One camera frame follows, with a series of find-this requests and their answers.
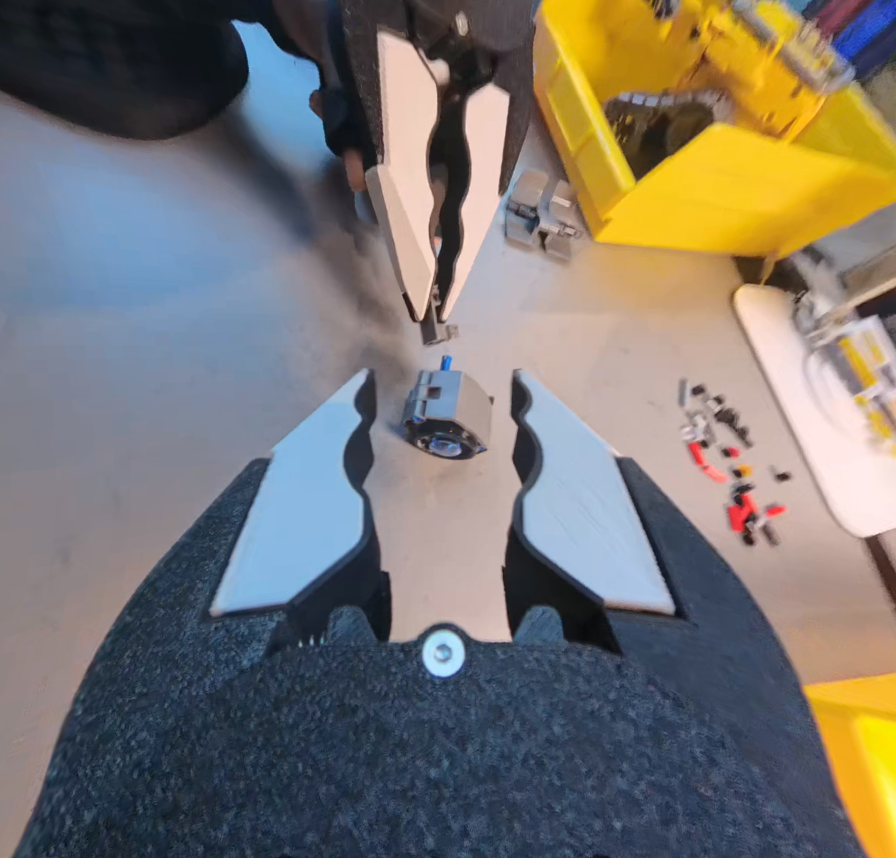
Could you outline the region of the person's left forearm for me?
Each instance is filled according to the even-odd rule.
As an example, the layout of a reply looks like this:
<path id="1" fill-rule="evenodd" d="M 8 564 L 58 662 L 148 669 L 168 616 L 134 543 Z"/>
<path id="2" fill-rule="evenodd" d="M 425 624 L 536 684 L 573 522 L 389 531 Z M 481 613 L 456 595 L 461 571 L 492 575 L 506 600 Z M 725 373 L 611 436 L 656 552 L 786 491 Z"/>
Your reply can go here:
<path id="1" fill-rule="evenodd" d="M 235 22 L 319 64 L 326 1 L 1 0 L 2 91 L 105 135 L 184 135 L 247 84 Z"/>

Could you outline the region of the grey desk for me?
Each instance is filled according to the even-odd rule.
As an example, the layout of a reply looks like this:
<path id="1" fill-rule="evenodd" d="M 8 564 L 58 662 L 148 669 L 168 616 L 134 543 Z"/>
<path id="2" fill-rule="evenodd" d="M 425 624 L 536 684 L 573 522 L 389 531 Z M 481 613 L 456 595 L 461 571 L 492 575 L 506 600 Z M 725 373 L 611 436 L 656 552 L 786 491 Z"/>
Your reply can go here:
<path id="1" fill-rule="evenodd" d="M 424 348 L 374 227 L 308 107 L 313 66 L 240 25 L 249 85 L 196 133 L 133 143 L 2 96 L 2 856 L 14 854 L 73 696 L 157 561 L 252 460 L 375 370 L 366 480 L 392 637 L 453 621 L 509 640 L 502 566 L 520 485 L 511 374 L 531 373 L 633 458 L 741 577 L 804 683 L 894 672 L 894 605 L 833 519 L 731 306 L 725 256 L 510 246 L 503 213 Z M 443 355 L 494 398 L 487 451 L 432 457 L 402 412 Z M 755 447 L 780 544 L 746 547 L 680 439 L 681 378 Z"/>

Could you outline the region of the yellow plastic bin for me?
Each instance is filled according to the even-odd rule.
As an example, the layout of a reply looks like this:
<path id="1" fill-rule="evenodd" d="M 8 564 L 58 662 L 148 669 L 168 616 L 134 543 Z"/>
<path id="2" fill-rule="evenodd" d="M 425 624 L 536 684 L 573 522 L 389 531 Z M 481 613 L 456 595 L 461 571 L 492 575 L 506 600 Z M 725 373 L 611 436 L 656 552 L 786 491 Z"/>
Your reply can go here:
<path id="1" fill-rule="evenodd" d="M 778 0 L 759 7 L 798 22 Z M 636 180 L 602 105 L 680 71 L 681 53 L 645 57 L 658 33 L 642 0 L 539 6 L 535 95 L 595 240 L 779 259 L 894 202 L 894 133 L 854 83 L 791 140 L 713 124 Z"/>
<path id="2" fill-rule="evenodd" d="M 841 801 L 870 857 L 895 855 L 895 674 L 806 686 Z"/>

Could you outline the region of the large grey toy part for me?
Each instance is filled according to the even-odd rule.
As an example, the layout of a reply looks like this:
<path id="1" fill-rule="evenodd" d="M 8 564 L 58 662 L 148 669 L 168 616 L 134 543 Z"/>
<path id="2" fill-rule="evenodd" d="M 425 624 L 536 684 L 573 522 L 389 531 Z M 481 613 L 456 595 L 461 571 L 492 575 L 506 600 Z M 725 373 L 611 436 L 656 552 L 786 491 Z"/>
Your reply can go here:
<path id="1" fill-rule="evenodd" d="M 446 323 L 439 318 L 440 306 L 439 288 L 434 283 L 430 292 L 427 310 L 420 321 L 420 335 L 424 345 L 441 345 L 454 340 L 460 334 L 459 326 Z"/>

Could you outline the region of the grey toy eye module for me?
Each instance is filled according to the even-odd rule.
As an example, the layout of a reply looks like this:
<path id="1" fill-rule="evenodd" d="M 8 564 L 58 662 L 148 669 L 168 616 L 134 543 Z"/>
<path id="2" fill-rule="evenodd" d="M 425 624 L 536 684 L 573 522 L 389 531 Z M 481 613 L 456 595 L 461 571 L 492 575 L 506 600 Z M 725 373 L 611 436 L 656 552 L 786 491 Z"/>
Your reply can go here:
<path id="1" fill-rule="evenodd" d="M 494 398 L 463 371 L 420 371 L 402 412 L 404 439 L 412 447 L 451 461 L 487 451 Z"/>

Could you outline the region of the white wooden book stand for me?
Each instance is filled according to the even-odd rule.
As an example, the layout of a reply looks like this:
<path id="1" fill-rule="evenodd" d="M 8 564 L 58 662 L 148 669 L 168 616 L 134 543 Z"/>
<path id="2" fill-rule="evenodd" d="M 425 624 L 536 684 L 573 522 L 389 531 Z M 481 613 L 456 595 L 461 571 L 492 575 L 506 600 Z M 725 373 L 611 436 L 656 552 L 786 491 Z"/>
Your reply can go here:
<path id="1" fill-rule="evenodd" d="M 847 390 L 833 337 L 877 315 L 894 343 L 894 249 L 837 270 L 807 247 L 763 265 L 733 297 L 735 315 L 835 521 L 867 539 L 895 528 L 895 454 L 875 441 Z"/>

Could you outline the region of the pile of small toy pieces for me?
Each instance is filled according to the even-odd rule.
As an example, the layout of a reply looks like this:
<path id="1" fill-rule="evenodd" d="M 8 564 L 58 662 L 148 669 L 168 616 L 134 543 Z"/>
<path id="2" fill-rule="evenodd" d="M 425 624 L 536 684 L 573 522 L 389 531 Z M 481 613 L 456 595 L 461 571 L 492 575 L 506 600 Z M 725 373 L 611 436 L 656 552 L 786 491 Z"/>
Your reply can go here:
<path id="1" fill-rule="evenodd" d="M 743 415 L 723 394 L 686 378 L 678 380 L 677 406 L 683 417 L 680 439 L 691 463 L 725 489 L 729 530 L 746 547 L 755 547 L 760 540 L 779 546 L 778 521 L 789 507 L 759 499 L 756 468 L 747 456 L 755 441 Z"/>

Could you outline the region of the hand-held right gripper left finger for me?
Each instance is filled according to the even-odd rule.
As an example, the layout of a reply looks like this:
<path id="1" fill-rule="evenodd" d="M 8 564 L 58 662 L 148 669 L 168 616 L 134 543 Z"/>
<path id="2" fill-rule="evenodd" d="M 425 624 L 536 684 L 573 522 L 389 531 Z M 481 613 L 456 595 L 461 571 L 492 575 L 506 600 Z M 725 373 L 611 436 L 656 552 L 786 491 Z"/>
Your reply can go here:
<path id="1" fill-rule="evenodd" d="M 364 489 L 375 417 L 375 372 L 363 369 L 273 447 L 211 599 L 212 617 L 299 605 L 352 566 L 348 589 L 366 600 L 379 574 Z"/>

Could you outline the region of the yellow sticker sheet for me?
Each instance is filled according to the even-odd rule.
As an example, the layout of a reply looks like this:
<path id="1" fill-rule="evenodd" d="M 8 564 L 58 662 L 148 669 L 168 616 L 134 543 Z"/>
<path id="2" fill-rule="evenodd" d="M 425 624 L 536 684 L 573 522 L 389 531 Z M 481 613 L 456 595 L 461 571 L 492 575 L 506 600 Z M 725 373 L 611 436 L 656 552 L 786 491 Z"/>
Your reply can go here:
<path id="1" fill-rule="evenodd" d="M 865 417 L 873 440 L 895 454 L 894 343 L 879 316 L 848 321 L 833 337 L 835 356 L 845 365 L 847 390 Z"/>

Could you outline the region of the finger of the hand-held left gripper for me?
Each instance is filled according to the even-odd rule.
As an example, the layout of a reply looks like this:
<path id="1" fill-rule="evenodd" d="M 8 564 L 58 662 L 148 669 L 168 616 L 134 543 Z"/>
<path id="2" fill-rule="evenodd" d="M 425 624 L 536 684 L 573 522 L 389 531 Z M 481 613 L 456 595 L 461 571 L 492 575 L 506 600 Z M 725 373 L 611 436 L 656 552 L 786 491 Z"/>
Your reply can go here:
<path id="1" fill-rule="evenodd" d="M 423 323 L 432 313 L 442 247 L 446 173 L 431 161 L 431 144 L 450 68 L 386 29 L 376 48 L 383 148 L 365 181 L 409 314 Z"/>
<path id="2" fill-rule="evenodd" d="M 438 319 L 451 315 L 501 200 L 509 94 L 488 83 L 446 113 L 447 190 L 440 211 Z"/>

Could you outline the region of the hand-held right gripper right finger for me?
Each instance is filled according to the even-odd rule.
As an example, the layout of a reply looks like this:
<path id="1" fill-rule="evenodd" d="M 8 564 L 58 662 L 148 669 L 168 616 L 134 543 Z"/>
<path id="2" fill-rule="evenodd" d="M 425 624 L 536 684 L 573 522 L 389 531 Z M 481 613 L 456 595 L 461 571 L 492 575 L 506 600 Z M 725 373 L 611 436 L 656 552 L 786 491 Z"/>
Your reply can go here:
<path id="1" fill-rule="evenodd" d="M 674 615 L 676 601 L 620 469 L 620 455 L 531 373 L 511 381 L 521 546 L 587 599 Z"/>

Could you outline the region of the yellow toy robot vehicle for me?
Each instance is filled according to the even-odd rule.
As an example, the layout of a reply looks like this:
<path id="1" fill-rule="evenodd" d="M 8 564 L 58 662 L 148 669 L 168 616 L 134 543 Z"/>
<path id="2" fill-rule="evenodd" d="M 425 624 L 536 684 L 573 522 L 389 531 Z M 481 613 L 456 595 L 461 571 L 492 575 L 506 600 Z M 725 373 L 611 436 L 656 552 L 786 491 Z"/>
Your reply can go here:
<path id="1" fill-rule="evenodd" d="M 662 85 L 630 88 L 603 102 L 609 127 L 636 180 L 710 125 L 742 126 L 788 141 L 856 71 L 811 22 L 775 25 L 759 0 L 642 0 L 659 26 L 657 46 L 683 54 Z"/>

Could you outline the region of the grey toy plate assembly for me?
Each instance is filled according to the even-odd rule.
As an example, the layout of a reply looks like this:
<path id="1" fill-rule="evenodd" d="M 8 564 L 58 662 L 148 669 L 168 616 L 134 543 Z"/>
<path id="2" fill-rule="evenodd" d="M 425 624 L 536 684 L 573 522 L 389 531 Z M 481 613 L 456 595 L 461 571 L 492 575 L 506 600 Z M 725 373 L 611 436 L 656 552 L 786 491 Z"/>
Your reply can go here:
<path id="1" fill-rule="evenodd" d="M 505 240 L 568 263 L 587 235 L 572 185 L 543 170 L 524 169 L 506 202 Z"/>

